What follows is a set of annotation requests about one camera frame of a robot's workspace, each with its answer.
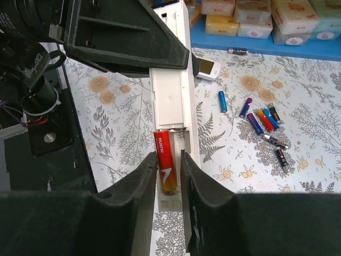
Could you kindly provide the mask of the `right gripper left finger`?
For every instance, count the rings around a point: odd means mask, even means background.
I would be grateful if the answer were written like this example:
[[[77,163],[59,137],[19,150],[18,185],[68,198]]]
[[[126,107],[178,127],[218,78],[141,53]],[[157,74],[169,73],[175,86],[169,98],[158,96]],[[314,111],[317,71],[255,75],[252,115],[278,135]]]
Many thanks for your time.
[[[98,194],[1,193],[1,255],[149,255],[157,155]]]

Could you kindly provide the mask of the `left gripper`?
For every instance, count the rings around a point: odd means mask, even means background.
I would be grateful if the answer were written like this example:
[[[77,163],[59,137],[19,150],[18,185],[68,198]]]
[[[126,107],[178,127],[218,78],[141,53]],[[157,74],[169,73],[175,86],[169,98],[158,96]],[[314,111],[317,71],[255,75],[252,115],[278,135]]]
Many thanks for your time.
[[[62,16],[63,1],[1,1],[1,101],[21,107],[53,107],[57,90],[44,74],[66,56],[47,52],[50,25]]]

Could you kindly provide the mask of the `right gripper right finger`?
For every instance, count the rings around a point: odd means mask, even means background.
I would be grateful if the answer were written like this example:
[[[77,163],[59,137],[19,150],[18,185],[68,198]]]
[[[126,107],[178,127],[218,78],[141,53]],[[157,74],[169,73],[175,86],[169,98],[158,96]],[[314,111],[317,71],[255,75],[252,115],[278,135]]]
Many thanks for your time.
[[[191,255],[340,255],[340,196],[237,194],[181,153]]]

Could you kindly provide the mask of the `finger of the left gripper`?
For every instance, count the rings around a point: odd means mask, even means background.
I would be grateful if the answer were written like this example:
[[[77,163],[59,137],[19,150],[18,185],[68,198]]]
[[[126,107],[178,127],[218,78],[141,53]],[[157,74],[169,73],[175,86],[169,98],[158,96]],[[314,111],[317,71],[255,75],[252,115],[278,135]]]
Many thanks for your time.
[[[190,56],[147,1],[70,1],[63,46],[82,64],[131,78],[186,69]]]

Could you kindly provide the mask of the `slim white remote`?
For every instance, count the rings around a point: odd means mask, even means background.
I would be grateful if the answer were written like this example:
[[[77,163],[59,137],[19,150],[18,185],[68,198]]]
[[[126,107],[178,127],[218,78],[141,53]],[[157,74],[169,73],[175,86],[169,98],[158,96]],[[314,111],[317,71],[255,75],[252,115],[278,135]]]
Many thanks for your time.
[[[156,180],[150,255],[186,255],[181,194],[181,153],[200,162],[192,56],[183,70],[151,69],[154,131],[168,130],[176,169],[177,189],[165,195]]]

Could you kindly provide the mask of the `red orange battery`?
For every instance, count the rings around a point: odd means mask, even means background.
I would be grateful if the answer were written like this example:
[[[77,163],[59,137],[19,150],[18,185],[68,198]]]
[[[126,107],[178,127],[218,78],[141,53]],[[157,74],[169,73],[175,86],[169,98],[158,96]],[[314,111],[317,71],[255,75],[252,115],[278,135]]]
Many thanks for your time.
[[[165,195],[173,195],[177,189],[176,169],[168,130],[154,131],[159,164],[161,187]]]

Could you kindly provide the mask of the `pile of small batteries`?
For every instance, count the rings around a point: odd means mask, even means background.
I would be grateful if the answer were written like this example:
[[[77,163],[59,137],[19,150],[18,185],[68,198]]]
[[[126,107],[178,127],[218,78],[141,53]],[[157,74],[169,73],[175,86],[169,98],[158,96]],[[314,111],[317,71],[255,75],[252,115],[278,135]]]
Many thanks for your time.
[[[294,172],[287,152],[291,143],[267,108],[252,109],[252,98],[245,99],[241,107],[224,91],[218,91],[216,98],[221,112],[219,125],[227,133],[228,158],[237,171],[248,177],[263,165],[272,176],[284,178]]]

